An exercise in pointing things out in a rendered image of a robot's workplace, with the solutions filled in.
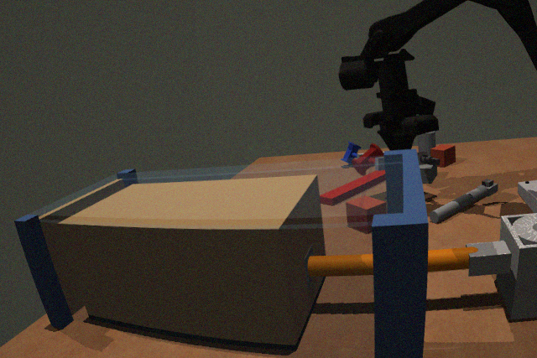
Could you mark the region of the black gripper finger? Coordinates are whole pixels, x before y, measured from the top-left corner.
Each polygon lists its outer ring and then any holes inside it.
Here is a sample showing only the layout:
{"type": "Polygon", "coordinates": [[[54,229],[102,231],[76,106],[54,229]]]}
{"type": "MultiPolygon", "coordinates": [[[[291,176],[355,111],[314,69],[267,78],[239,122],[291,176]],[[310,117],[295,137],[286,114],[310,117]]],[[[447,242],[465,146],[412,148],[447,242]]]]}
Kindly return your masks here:
{"type": "Polygon", "coordinates": [[[377,131],[378,134],[381,135],[381,138],[384,140],[384,142],[386,143],[386,145],[388,146],[388,149],[389,150],[397,150],[396,147],[394,146],[394,140],[393,140],[393,137],[392,137],[392,134],[393,132],[397,133],[399,132],[398,129],[396,130],[393,130],[393,131],[377,131]]]}
{"type": "Polygon", "coordinates": [[[409,150],[412,148],[413,146],[413,141],[414,141],[414,138],[416,138],[417,136],[411,136],[411,135],[406,135],[406,134],[403,134],[403,133],[391,133],[392,134],[392,137],[393,137],[393,140],[394,140],[394,146],[396,147],[397,150],[400,150],[400,149],[404,149],[404,150],[409,150]]]}

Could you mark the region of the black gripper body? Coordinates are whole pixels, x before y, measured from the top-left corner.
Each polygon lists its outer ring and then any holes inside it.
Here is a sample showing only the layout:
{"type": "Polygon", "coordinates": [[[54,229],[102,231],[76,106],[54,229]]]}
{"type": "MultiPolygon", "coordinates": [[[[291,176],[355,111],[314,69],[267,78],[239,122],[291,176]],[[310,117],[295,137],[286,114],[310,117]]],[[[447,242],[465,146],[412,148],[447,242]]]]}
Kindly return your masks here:
{"type": "Polygon", "coordinates": [[[417,136],[439,130],[438,119],[429,114],[414,115],[409,96],[414,94],[408,85],[380,88],[377,98],[381,99],[383,111],[372,112],[363,118],[363,127],[379,125],[381,131],[393,131],[417,136]]]}

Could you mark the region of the crank handle with blue knob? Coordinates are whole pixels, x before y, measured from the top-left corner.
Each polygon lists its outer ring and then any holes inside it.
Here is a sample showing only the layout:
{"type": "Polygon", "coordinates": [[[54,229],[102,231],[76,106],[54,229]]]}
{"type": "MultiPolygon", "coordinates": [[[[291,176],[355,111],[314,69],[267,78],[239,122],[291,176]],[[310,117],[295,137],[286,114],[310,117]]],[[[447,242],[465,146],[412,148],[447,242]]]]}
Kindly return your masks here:
{"type": "Polygon", "coordinates": [[[358,157],[361,157],[364,153],[357,153],[359,148],[361,148],[361,147],[356,145],[355,143],[349,142],[349,145],[347,147],[347,150],[346,150],[343,158],[358,158],[358,157]]]}

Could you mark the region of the grey cylinder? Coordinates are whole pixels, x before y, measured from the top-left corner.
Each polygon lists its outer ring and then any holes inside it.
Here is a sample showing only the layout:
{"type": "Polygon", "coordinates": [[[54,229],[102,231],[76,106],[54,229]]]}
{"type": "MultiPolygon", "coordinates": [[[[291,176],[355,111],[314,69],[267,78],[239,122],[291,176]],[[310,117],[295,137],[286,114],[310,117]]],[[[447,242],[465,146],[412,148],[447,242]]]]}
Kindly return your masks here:
{"type": "Polygon", "coordinates": [[[435,148],[435,132],[427,132],[424,134],[417,135],[418,139],[418,151],[419,152],[428,152],[430,156],[430,150],[435,148]]]}

